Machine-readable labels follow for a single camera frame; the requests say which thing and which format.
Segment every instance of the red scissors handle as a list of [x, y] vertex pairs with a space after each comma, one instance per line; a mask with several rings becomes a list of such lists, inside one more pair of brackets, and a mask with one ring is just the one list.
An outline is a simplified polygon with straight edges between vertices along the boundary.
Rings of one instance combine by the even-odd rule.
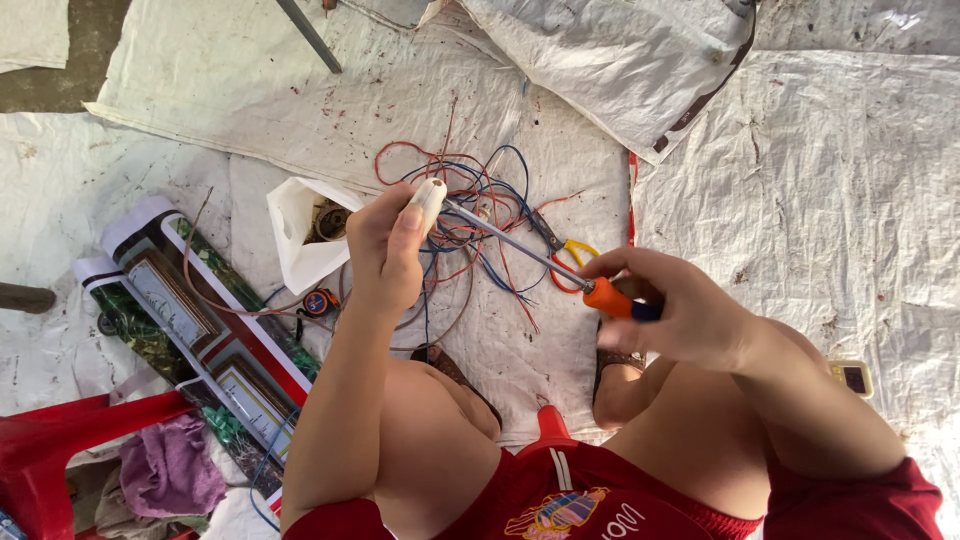
[[[567, 270], [569, 270], [570, 272], [576, 272], [576, 270], [574, 270], [573, 268], [570, 268], [569, 266], [566, 265], [565, 262], [557, 258], [557, 254], [551, 255], [550, 258], [553, 259], [553, 261], [556, 262], [557, 264], [560, 264], [563, 268], [566, 268]], [[560, 288], [560, 290], [565, 293], [577, 294], [580, 292], [579, 288], [576, 288], [576, 287], [570, 288], [560, 283], [560, 279], [557, 277], [557, 273], [554, 272], [553, 270], [550, 270], [550, 279], [553, 280], [553, 284], [557, 285], [557, 287]]]

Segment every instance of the orange screwdriver handle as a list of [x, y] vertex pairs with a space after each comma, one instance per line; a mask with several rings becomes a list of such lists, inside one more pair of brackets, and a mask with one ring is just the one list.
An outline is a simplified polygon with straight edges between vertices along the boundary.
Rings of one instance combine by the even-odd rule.
[[599, 309], [614, 319], [634, 319], [640, 322], [660, 320], [660, 309], [627, 298], [613, 288], [607, 278], [593, 280], [593, 290], [584, 294], [584, 304]]

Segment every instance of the concrete floor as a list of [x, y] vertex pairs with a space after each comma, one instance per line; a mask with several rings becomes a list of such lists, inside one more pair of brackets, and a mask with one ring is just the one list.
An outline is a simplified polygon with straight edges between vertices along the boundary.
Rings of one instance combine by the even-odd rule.
[[131, 0], [70, 0], [70, 56], [65, 69], [0, 73], [0, 112], [82, 112], [107, 78]]

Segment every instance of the screwdriver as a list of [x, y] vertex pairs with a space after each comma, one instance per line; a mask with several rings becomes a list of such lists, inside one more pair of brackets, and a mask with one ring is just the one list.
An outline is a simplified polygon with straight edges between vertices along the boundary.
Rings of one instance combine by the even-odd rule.
[[449, 199], [444, 199], [444, 206], [453, 210], [457, 217], [467, 221], [473, 227], [496, 236], [497, 238], [517, 248], [527, 257], [532, 258], [543, 266], [550, 268], [554, 272], [576, 283], [577, 287], [584, 291], [584, 304], [588, 307], [599, 309], [615, 319], [634, 319], [635, 321], [660, 320], [661, 309], [659, 307], [651, 306], [649, 304], [642, 304], [640, 302], [634, 302], [633, 300], [624, 296], [620, 291], [616, 290], [616, 288], [613, 287], [613, 284], [610, 283], [610, 280], [607, 278], [585, 280], [584, 278], [581, 278], [580, 276], [577, 276], [571, 272], [568, 268], [557, 264], [550, 258], [531, 250], [520, 242], [517, 242], [510, 237], [509, 234], [500, 231], [497, 227], [494, 227], [490, 223], [484, 221], [483, 218], [477, 216], [470, 210], [451, 202]]

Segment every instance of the leg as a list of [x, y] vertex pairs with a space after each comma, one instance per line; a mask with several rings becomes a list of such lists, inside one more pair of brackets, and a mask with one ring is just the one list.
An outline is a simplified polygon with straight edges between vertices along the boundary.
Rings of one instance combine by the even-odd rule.
[[387, 372], [374, 499], [398, 538], [431, 538], [457, 519], [493, 476], [499, 426], [472, 391], [422, 363]]
[[[826, 367], [802, 335], [782, 323], [771, 324]], [[604, 447], [721, 512], [744, 519], [762, 515], [770, 492], [769, 443], [765, 427], [731, 377], [663, 357], [639, 379], [630, 380], [624, 368], [608, 366], [597, 392], [597, 424], [623, 427]]]

